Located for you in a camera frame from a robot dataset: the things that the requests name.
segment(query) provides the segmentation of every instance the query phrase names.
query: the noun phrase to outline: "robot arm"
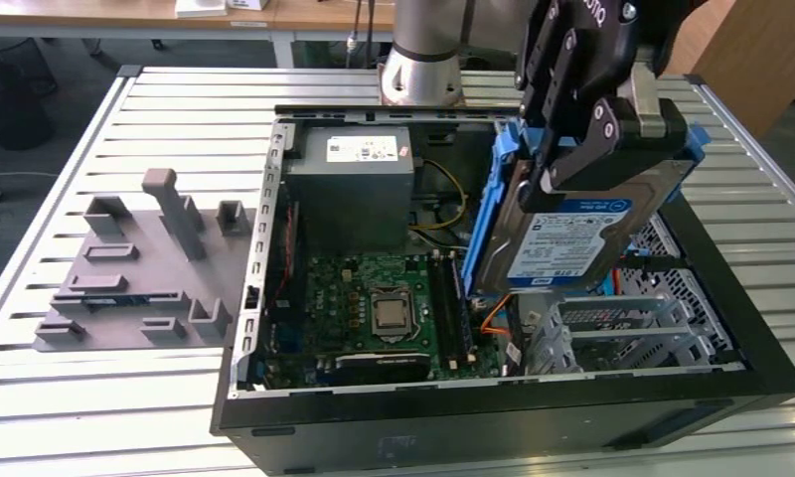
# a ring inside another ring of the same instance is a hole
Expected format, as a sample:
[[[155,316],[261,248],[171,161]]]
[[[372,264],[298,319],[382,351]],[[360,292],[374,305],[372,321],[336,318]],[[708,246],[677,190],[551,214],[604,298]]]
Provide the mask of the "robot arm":
[[[656,95],[680,24],[704,0],[540,0],[515,72],[519,114],[544,129],[519,203],[548,212],[565,191],[605,191],[673,157],[685,122]],[[572,137],[573,148],[559,139]]]

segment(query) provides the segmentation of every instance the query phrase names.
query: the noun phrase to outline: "floor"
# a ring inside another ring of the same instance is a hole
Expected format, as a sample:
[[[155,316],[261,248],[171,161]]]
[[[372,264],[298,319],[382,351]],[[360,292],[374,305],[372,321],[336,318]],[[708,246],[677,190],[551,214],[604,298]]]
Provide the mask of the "floor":
[[[38,42],[58,91],[43,100],[57,128],[53,139],[33,150],[0,149],[0,173],[58,174],[85,131],[119,65],[179,67],[261,67],[274,64],[266,42],[165,41],[155,51],[149,41],[103,40],[102,55],[89,57],[79,40]],[[761,140],[763,146],[795,181],[795,104]],[[53,178],[42,175],[0,176],[0,273],[14,251]]]

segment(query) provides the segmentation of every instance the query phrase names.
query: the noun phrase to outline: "yellow cable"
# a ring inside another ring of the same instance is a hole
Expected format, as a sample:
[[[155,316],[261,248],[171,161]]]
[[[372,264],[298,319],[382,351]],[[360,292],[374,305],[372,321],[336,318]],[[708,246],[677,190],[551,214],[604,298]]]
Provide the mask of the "yellow cable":
[[[465,214],[465,208],[466,208],[465,192],[462,191],[462,186],[460,186],[460,181],[456,180],[456,177],[453,177],[453,174],[450,174],[450,172],[444,168],[444,166],[441,164],[438,164],[436,161],[424,159],[424,162],[426,164],[429,164],[430,166],[433,166],[436,169],[438,169],[438,171],[445,175],[445,177],[453,183],[456,190],[460,192],[460,201],[461,201],[460,212],[456,214],[456,216],[452,219],[449,219],[448,221],[444,221],[438,224],[418,224],[417,226],[409,226],[410,231],[434,231],[437,229],[442,229],[444,227],[450,226],[452,224],[454,224],[456,222],[460,221],[460,219],[462,218],[462,215]]]

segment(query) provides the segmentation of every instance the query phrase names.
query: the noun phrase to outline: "aluminum profile table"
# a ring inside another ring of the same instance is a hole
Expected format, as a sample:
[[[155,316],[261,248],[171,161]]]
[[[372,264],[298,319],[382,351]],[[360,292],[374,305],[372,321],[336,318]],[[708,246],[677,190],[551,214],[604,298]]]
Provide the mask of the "aluminum profile table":
[[[515,105],[511,74],[465,73],[468,104]],[[705,127],[707,158],[684,194],[795,364],[795,187],[704,86],[660,90]],[[0,475],[260,475],[207,432],[219,349],[41,354],[30,343],[89,230],[94,194],[139,193],[170,167],[201,205],[258,201],[274,104],[376,104],[373,72],[145,68],[117,78],[0,278]],[[795,399],[648,451],[580,454],[385,474],[564,472],[795,475]]]

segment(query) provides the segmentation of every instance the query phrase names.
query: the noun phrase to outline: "white sticker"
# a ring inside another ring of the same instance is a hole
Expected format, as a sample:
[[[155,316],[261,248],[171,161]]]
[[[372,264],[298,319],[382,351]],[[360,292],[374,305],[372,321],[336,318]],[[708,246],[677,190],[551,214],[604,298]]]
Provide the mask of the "white sticker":
[[[532,217],[505,275],[515,286],[564,283],[581,276],[604,246],[600,232],[621,221],[631,206],[624,200],[564,204],[564,212]]]
[[[326,162],[397,160],[394,136],[332,136],[326,140]]]
[[[505,344],[505,355],[517,365],[520,365],[520,349],[515,347],[512,341]]]
[[[229,22],[230,27],[268,28],[265,22]]]

